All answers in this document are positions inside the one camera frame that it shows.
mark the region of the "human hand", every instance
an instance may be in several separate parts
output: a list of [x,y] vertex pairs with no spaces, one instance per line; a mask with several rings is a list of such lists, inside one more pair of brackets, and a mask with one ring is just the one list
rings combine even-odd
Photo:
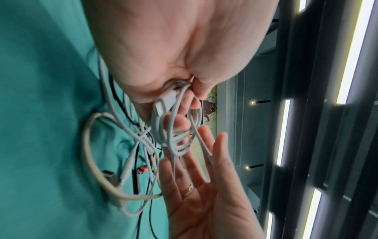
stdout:
[[213,153],[212,164],[205,157],[210,182],[205,181],[192,151],[183,156],[194,186],[190,191],[190,181],[179,161],[175,164],[175,179],[167,151],[159,164],[161,192],[169,219],[169,238],[265,238],[228,153],[227,134],[219,134],[214,141],[207,126],[201,126],[198,131]]
[[[278,0],[82,0],[96,46],[146,122],[172,79],[193,80],[194,94],[241,71],[261,44]],[[189,128],[193,92],[176,120]]]

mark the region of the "green fabric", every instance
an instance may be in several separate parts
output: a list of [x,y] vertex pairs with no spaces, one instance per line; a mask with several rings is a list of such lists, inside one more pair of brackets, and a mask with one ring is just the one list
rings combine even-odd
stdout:
[[[83,164],[82,127],[107,110],[93,49],[79,0],[1,1],[0,238],[135,238],[138,218],[110,205]],[[113,123],[95,123],[91,148],[101,170],[118,171],[132,145]],[[143,193],[147,181],[142,175]],[[162,198],[152,224],[159,239],[168,237]],[[153,238],[148,210],[140,238]]]

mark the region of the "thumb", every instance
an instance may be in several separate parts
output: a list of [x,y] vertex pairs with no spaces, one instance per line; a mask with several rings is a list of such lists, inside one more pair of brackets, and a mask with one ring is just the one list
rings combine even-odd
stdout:
[[212,84],[209,81],[200,81],[197,77],[195,77],[192,82],[194,95],[200,100],[206,100],[206,97],[214,86],[215,84]]
[[220,133],[214,143],[213,169],[219,195],[239,204],[246,195],[228,153],[228,134],[225,132]]

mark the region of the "fluorescent light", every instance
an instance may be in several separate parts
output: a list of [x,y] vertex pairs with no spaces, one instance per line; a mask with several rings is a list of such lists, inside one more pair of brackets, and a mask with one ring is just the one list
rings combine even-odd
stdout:
[[303,9],[306,8],[306,3],[307,3],[307,0],[300,0],[299,1],[299,11],[302,11]]
[[287,119],[289,118],[290,101],[291,100],[285,100],[285,107],[283,110],[280,143],[278,145],[278,154],[277,154],[277,162],[276,162],[278,166],[281,166],[282,154],[284,152],[284,143],[285,143],[285,135],[286,135],[286,128],[287,128]]
[[336,101],[337,104],[345,104],[347,102],[350,85],[352,84],[354,72],[356,70],[362,43],[366,34],[367,25],[369,23],[371,11],[373,9],[373,4],[374,0],[362,0],[361,8],[358,13],[356,28],[353,34],[352,44],[350,45],[343,78],[341,80],[340,91]]
[[310,239],[312,227],[314,226],[316,213],[318,212],[319,202],[322,193],[317,189],[314,190],[314,194],[312,195],[310,210],[308,212],[306,225],[304,227],[304,233],[302,239]]
[[271,239],[272,234],[272,223],[273,223],[273,215],[269,213],[268,216],[268,230],[267,230],[267,239]]

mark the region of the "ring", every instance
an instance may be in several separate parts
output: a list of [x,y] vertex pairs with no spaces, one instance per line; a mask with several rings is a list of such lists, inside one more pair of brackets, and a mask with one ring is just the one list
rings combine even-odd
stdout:
[[190,187],[188,189],[186,189],[183,193],[181,193],[182,198],[186,198],[187,196],[189,196],[189,194],[191,194],[193,188],[194,188],[193,185],[190,185]]

